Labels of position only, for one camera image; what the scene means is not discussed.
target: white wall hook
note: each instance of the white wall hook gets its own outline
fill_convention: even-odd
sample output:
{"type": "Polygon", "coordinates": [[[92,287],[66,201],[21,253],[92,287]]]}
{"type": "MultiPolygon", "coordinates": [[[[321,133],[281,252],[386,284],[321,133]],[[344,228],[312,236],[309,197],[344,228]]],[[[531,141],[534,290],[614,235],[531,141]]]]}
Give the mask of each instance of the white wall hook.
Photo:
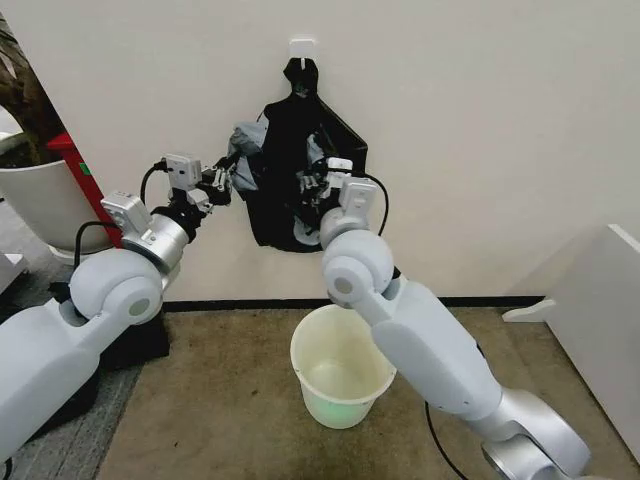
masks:
{"type": "Polygon", "coordinates": [[[289,58],[301,58],[304,70],[304,59],[316,60],[316,41],[309,37],[295,37],[289,41],[289,58]]]}

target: plastic bucket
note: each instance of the plastic bucket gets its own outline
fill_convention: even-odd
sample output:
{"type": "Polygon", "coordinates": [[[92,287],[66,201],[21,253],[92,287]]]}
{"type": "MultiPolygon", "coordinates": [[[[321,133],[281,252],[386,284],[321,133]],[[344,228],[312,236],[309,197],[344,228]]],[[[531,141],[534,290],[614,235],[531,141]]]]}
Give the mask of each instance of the plastic bucket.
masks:
{"type": "Polygon", "coordinates": [[[291,363],[309,413],[336,429],[360,423],[396,375],[367,322],[336,305],[302,319],[291,339],[291,363]]]}

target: white wall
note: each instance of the white wall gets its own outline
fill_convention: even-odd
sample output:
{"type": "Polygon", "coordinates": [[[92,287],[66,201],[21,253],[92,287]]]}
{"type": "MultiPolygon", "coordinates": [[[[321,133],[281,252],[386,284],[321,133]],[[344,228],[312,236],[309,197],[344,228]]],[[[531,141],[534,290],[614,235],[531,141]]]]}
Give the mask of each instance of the white wall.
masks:
{"type": "MultiPolygon", "coordinates": [[[[398,266],[439,295],[543,293],[545,260],[640,205],[635,0],[0,0],[103,190],[163,152],[209,162],[319,41],[322,97],[388,185],[398,266]]],[[[152,180],[160,202],[164,180],[152,180]]],[[[324,295],[317,255],[254,244],[219,209],[170,299],[324,295]]]]}

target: baseboard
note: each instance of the baseboard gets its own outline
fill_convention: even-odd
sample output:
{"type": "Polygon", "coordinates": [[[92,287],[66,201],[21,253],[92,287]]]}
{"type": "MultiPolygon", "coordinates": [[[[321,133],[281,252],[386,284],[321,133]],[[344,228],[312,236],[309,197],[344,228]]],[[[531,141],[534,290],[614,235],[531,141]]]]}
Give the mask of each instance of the baseboard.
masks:
{"type": "MultiPolygon", "coordinates": [[[[544,297],[440,297],[447,307],[528,307],[544,297]]],[[[326,298],[291,298],[279,300],[200,300],[165,302],[165,312],[203,312],[212,310],[308,309],[328,305],[326,298]]]]}

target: red object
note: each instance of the red object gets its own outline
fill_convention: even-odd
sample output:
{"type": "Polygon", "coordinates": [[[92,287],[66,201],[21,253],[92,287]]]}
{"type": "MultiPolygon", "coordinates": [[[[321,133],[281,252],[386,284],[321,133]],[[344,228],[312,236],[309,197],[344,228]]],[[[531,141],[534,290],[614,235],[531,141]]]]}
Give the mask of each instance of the red object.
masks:
{"type": "MultiPolygon", "coordinates": [[[[71,170],[76,182],[78,182],[78,185],[84,192],[87,200],[89,200],[89,203],[91,204],[93,211],[96,212],[98,218],[103,222],[113,222],[113,219],[107,212],[105,212],[104,208],[102,208],[102,204],[100,203],[100,200],[104,198],[104,195],[94,180],[93,175],[91,175],[89,167],[87,167],[87,164],[80,156],[80,152],[78,152],[78,149],[69,134],[65,132],[58,135],[47,144],[47,148],[62,155],[65,162],[67,162],[69,170],[71,170]]],[[[105,231],[107,232],[107,235],[109,235],[111,243],[118,248],[122,247],[122,242],[120,241],[120,230],[115,228],[105,228],[105,231]]]]}

